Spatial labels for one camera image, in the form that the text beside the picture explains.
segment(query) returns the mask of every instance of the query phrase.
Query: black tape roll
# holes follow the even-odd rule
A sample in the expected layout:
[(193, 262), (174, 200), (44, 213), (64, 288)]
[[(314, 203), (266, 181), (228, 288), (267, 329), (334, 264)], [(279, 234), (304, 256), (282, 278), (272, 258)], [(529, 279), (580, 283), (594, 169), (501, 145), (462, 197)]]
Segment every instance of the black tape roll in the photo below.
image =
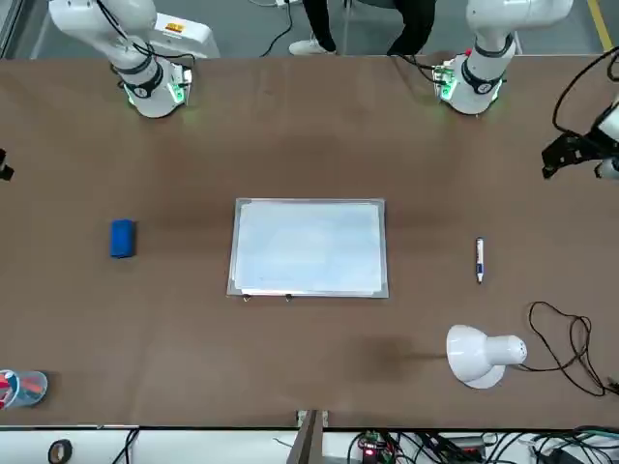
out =
[(65, 464), (74, 454), (74, 447), (69, 440), (58, 440), (51, 444), (47, 452), (49, 464)]

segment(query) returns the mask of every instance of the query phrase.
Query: white marker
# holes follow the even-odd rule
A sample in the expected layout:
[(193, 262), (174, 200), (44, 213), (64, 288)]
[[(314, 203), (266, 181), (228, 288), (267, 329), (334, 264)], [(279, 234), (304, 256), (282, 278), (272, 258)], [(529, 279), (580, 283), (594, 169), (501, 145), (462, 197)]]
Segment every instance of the white marker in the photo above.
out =
[(477, 252), (475, 253), (475, 272), (477, 273), (477, 283), (484, 280), (484, 239), (478, 237), (475, 241)]

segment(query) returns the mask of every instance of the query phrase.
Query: person's leg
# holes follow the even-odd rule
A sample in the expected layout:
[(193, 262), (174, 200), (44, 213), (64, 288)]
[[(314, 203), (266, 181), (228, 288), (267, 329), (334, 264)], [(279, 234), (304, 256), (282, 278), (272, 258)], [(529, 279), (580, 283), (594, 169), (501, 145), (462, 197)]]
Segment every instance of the person's leg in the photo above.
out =
[(404, 18), (404, 30), (388, 55), (416, 55), (424, 47), (434, 25), (436, 0), (394, 0)]
[(309, 25), (316, 40), (327, 51), (336, 51), (336, 43), (329, 28), (327, 0), (303, 0)]

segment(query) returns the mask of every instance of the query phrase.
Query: blue eraser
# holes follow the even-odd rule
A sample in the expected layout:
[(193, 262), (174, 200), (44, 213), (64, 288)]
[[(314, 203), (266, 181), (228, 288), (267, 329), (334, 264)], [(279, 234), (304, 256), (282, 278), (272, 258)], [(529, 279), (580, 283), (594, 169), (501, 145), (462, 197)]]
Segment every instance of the blue eraser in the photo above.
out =
[(135, 222), (116, 219), (109, 228), (109, 255), (112, 258), (130, 258), (135, 254)]

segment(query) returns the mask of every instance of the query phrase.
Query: brown table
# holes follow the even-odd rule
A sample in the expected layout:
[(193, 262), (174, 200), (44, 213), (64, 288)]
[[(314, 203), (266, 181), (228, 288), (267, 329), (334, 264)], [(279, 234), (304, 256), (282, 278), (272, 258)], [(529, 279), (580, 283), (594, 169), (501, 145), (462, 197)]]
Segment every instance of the brown table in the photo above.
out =
[[(16, 174), (0, 185), (0, 353), (52, 383), (0, 422), (292, 425), (323, 408), (335, 426), (615, 423), (618, 398), (560, 373), (474, 391), (444, 358), (463, 323), (517, 334), (530, 364), (552, 365), (525, 320), (547, 300), (593, 319), (595, 367), (619, 375), (617, 185), (592, 165), (541, 175), (554, 102), (587, 62), (518, 58), (474, 118), (388, 58), (210, 61), (191, 107), (159, 121), (126, 107), (105, 61), (2, 62)], [(594, 72), (562, 120), (587, 129), (616, 90)], [(391, 298), (227, 298), (241, 196), (384, 197)], [(139, 221), (133, 259), (108, 257), (115, 218)], [(568, 321), (539, 324), (567, 358)]]

